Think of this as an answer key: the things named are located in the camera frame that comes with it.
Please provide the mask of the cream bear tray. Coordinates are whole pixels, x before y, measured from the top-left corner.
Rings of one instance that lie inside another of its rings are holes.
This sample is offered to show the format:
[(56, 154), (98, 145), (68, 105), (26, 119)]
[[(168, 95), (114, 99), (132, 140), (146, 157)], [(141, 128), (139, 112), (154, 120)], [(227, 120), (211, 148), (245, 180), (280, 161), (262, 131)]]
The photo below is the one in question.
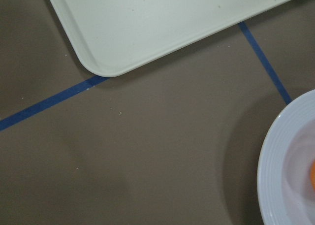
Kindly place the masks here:
[(116, 77), (291, 0), (49, 0), (84, 68)]

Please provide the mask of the white round plate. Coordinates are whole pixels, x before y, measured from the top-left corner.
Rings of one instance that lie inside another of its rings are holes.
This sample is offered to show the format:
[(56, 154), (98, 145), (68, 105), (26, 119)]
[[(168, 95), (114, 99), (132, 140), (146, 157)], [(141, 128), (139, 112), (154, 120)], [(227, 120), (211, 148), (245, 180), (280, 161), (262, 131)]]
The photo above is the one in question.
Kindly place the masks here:
[(266, 225), (313, 225), (315, 92), (286, 106), (264, 139), (257, 168), (259, 208)]

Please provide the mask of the orange fruit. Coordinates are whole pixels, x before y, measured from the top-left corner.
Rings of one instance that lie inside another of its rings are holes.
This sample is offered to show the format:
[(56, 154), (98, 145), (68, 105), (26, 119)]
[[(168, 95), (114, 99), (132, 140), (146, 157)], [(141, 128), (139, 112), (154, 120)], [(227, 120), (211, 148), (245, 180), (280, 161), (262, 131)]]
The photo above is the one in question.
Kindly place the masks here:
[(312, 162), (310, 167), (310, 182), (313, 190), (315, 190), (315, 161)]

